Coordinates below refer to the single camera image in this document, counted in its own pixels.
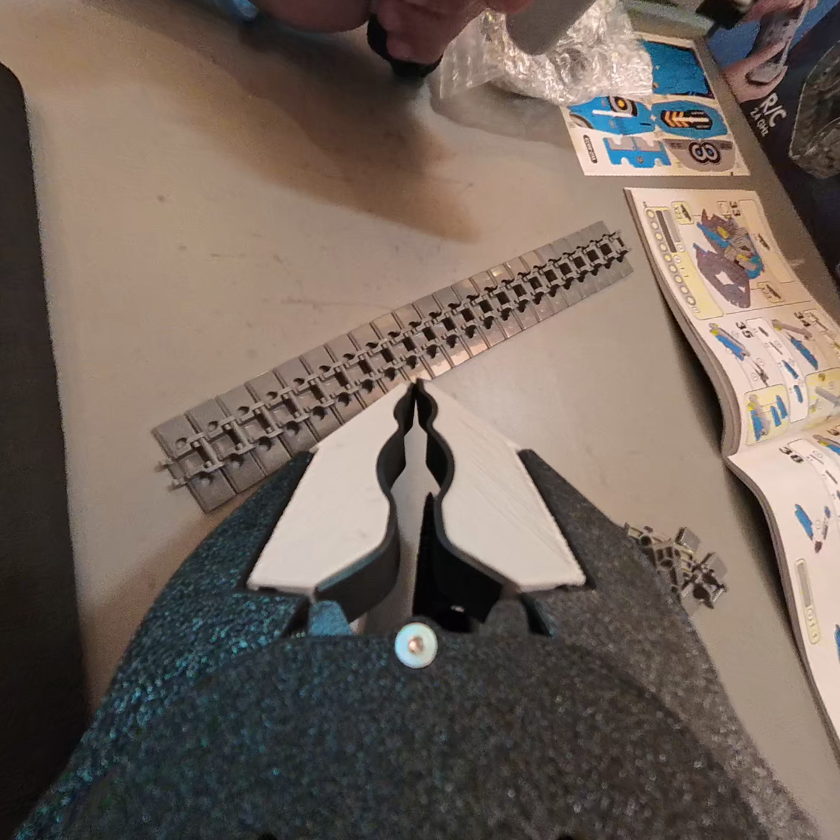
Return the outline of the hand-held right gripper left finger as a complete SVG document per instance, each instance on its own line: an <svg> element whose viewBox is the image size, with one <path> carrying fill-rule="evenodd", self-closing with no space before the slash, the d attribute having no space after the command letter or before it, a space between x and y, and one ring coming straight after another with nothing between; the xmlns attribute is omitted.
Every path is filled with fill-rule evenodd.
<svg viewBox="0 0 840 840"><path fill-rule="evenodd" d="M400 570L392 488L413 415L405 383L318 444L248 577L251 591L336 602L350 621L385 599Z"/></svg>

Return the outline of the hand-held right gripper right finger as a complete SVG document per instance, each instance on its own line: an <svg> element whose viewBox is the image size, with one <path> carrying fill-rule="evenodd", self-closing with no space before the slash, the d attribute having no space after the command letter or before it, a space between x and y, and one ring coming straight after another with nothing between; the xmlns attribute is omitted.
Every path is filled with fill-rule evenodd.
<svg viewBox="0 0 840 840"><path fill-rule="evenodd" d="M579 587L586 575L521 450L431 383L416 385L427 436L434 587L471 620L505 597Z"/></svg>

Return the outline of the pile of grey track links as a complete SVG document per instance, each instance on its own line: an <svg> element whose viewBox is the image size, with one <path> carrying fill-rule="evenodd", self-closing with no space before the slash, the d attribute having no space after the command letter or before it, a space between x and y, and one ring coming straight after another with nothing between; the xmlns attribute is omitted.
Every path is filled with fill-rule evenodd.
<svg viewBox="0 0 840 840"><path fill-rule="evenodd" d="M728 592L725 564L717 553L701 550L701 540L690 528L679 528L669 536L648 525L639 528L627 522L624 531L688 616L714 609Z"/></svg>

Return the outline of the grey desk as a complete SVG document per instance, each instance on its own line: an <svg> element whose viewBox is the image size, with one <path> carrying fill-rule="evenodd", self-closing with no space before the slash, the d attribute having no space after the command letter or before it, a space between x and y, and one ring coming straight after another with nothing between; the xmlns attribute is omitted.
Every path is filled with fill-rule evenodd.
<svg viewBox="0 0 840 840"><path fill-rule="evenodd" d="M180 2L2 2L33 142L89 708L220 519L170 490L151 430L271 366L602 220L633 274L441 388L619 524L694 530L728 569L696 614L733 706L823 838L838 760L769 530L723 465L718 399L658 293L625 184L558 112L431 103L363 33L263 38Z"/></svg>

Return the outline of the person's left hand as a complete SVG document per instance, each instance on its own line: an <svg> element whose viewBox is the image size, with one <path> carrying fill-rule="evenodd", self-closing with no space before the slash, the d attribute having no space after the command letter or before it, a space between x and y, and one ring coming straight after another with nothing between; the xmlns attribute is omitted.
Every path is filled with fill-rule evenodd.
<svg viewBox="0 0 840 840"><path fill-rule="evenodd" d="M530 1L256 1L262 13L299 31L336 34L371 16L386 33L391 56L431 64L467 24L487 9L517 14Z"/></svg>

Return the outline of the crumpled clear plastic bag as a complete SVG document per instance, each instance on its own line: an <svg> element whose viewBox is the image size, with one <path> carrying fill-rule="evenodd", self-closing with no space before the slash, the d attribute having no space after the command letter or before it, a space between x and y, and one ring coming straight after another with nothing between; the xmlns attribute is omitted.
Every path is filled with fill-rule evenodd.
<svg viewBox="0 0 840 840"><path fill-rule="evenodd" d="M651 59L622 2L593 2L566 35L536 55L514 45L504 21L486 11L447 47L433 74L438 98L491 85L567 107L600 96L652 93Z"/></svg>

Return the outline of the blue sticker sheet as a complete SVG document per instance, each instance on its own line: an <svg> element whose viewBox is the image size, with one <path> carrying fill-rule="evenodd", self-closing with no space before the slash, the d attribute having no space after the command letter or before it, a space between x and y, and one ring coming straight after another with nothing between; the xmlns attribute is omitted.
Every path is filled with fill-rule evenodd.
<svg viewBox="0 0 840 840"><path fill-rule="evenodd" d="M641 33L652 93L600 96L563 110L589 176L748 176L692 41Z"/></svg>

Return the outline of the robot kit box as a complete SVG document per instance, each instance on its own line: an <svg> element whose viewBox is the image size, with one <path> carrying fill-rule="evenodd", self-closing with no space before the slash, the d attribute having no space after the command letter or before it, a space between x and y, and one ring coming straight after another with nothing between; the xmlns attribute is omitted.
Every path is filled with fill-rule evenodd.
<svg viewBox="0 0 840 840"><path fill-rule="evenodd" d="M839 2L704 2L707 49L835 280Z"/></svg>

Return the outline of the instruction booklet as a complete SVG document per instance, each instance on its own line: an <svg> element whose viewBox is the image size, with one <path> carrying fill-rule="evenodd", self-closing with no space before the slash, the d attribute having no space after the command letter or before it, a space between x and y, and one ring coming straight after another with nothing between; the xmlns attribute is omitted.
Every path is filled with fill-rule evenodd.
<svg viewBox="0 0 840 840"><path fill-rule="evenodd" d="M658 286L717 393L721 453L769 524L796 643L839 735L839 332L756 192L627 187Z"/></svg>

